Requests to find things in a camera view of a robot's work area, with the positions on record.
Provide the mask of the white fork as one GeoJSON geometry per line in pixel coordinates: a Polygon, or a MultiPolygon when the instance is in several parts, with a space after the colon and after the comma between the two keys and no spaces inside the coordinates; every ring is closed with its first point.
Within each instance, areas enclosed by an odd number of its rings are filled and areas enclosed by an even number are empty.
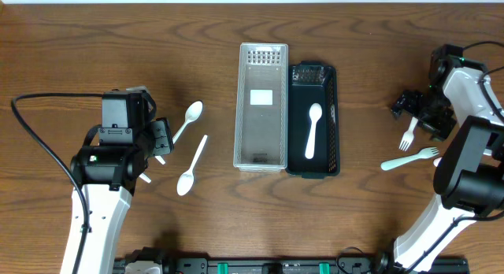
{"type": "Polygon", "coordinates": [[[436,158],[436,159],[433,161],[433,165],[434,165],[435,167],[437,167],[437,166],[439,165],[440,161],[441,161],[441,157],[436,158]]]}
{"type": "Polygon", "coordinates": [[[417,126],[418,119],[412,117],[408,129],[403,133],[402,140],[399,144],[399,149],[407,151],[414,140],[414,130],[417,126]]]}

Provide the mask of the pale green fork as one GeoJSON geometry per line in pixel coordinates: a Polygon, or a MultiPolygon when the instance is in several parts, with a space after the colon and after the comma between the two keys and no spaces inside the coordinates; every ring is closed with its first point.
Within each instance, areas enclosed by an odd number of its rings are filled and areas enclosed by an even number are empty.
{"type": "Polygon", "coordinates": [[[385,161],[380,165],[380,168],[384,171],[392,170],[399,166],[408,164],[412,161],[429,159],[439,154],[439,150],[436,147],[428,147],[420,150],[416,154],[412,154],[406,157],[400,157],[393,160],[385,161]]]}

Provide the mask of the white spoon bowl down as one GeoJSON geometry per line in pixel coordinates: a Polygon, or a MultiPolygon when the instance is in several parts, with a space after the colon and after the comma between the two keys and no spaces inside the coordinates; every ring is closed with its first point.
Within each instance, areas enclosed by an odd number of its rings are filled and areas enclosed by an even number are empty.
{"type": "Polygon", "coordinates": [[[192,162],[191,162],[189,169],[186,172],[184,172],[180,176],[180,178],[178,179],[177,186],[176,186],[176,192],[179,196],[186,195],[193,187],[193,185],[195,183],[195,174],[194,174],[195,166],[198,162],[198,159],[200,158],[200,156],[202,154],[202,151],[205,148],[207,140],[208,140],[208,135],[204,135],[202,137],[201,142],[198,145],[197,150],[195,151],[195,155],[192,159],[192,162]]]}

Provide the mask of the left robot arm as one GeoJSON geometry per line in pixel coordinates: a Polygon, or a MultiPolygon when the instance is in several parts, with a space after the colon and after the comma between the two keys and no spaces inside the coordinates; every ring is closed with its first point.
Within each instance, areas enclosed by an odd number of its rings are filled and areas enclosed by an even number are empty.
{"type": "Polygon", "coordinates": [[[61,272],[112,272],[136,180],[149,158],[174,149],[168,120],[155,114],[145,87],[103,95],[102,123],[88,132],[71,161],[77,188],[61,272]]]}

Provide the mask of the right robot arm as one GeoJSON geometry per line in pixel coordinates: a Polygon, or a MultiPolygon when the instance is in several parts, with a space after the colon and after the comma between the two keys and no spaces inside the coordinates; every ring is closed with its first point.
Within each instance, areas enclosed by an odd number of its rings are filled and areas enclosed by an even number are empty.
{"type": "Polygon", "coordinates": [[[394,117],[417,118],[433,139],[459,130],[436,166],[428,207],[377,256],[374,273],[454,272],[454,263],[437,262],[440,252],[471,224],[503,217],[503,166],[481,161],[503,161],[503,107],[491,89],[492,71],[465,50],[450,44],[433,50],[428,92],[404,91],[391,107],[394,117]]]}

